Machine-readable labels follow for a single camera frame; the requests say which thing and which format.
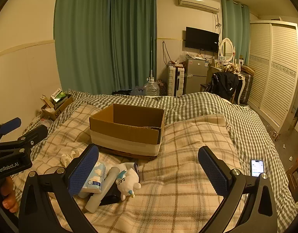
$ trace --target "phone screen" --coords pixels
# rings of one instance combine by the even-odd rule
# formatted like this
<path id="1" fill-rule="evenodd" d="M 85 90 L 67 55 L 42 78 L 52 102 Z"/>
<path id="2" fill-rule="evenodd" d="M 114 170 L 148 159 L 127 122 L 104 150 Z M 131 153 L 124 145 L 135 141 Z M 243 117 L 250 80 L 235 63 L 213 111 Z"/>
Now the phone screen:
<path id="1" fill-rule="evenodd" d="M 258 177 L 263 172 L 264 172 L 263 161 L 253 159 L 251 161 L 251 175 Z"/>

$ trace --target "bed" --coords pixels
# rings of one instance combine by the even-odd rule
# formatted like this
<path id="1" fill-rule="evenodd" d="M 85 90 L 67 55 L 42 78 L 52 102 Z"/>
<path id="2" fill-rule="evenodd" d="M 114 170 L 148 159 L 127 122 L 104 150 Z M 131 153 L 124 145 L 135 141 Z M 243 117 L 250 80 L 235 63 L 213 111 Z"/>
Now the bed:
<path id="1" fill-rule="evenodd" d="M 49 128 L 48 137 L 32 148 L 33 168 L 42 174 L 59 165 L 59 156 L 90 142 L 88 118 L 110 104 L 129 104 L 165 109 L 165 131 L 157 159 L 140 163 L 142 188 L 135 198 L 99 207 L 86 213 L 98 232 L 198 232 L 216 210 L 222 197 L 215 194 L 197 161 L 198 148 L 208 145 L 216 156 L 232 168 L 250 175 L 251 159 L 264 161 L 277 209 L 278 231 L 284 232 L 297 214 L 288 189 L 288 179 L 274 144 L 258 115 L 248 106 L 226 103 L 207 93 L 180 97 L 106 96 L 69 90 L 74 103 Z M 38 118 L 26 131 L 38 126 Z M 131 161 L 100 153 L 99 160 L 112 164 Z M 13 177 L 20 201 L 27 174 Z M 229 224 L 234 227 L 243 209 L 243 196 Z M 83 208 L 85 201 L 78 198 Z M 55 199 L 54 210 L 66 229 Z"/>

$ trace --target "refrigerator door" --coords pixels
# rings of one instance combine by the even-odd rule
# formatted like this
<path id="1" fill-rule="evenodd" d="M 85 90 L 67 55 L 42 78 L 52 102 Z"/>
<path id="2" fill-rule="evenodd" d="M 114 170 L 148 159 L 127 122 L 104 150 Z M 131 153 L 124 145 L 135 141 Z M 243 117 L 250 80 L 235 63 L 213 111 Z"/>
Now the refrigerator door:
<path id="1" fill-rule="evenodd" d="M 187 80 L 185 91 L 186 94 L 200 92 L 200 84 L 206 83 L 206 76 L 193 75 L 192 77 L 187 76 L 185 79 Z"/>
<path id="2" fill-rule="evenodd" d="M 197 75 L 197 76 L 207 76 L 208 62 L 205 60 L 188 60 L 188 70 L 187 74 Z"/>

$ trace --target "curtain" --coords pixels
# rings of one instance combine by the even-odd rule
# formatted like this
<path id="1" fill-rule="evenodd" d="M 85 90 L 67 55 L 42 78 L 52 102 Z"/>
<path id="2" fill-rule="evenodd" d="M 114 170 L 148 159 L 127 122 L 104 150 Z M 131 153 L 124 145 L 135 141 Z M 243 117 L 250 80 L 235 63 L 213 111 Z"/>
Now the curtain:
<path id="1" fill-rule="evenodd" d="M 111 94 L 108 0 L 56 0 L 54 39 L 63 90 Z"/>
<path id="2" fill-rule="evenodd" d="M 156 76 L 156 0 L 109 0 L 114 88 L 142 86 Z"/>
<path id="3" fill-rule="evenodd" d="M 244 63 L 248 63 L 250 42 L 249 7 L 233 0 L 221 0 L 223 13 L 223 38 L 229 38 L 235 46 L 235 58 L 238 62 L 240 55 Z"/>

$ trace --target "human hand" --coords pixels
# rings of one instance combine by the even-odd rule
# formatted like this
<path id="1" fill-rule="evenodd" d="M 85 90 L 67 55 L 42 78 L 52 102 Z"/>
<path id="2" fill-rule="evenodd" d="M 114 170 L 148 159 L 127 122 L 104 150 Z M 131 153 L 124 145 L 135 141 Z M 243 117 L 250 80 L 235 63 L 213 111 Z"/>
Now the human hand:
<path id="1" fill-rule="evenodd" d="M 15 199 L 15 192 L 13 190 L 13 180 L 11 177 L 7 177 L 6 181 L 0 188 L 0 192 L 6 198 L 3 200 L 3 206 L 5 209 L 9 209 L 11 213 L 15 213 L 19 209 L 19 205 Z"/>

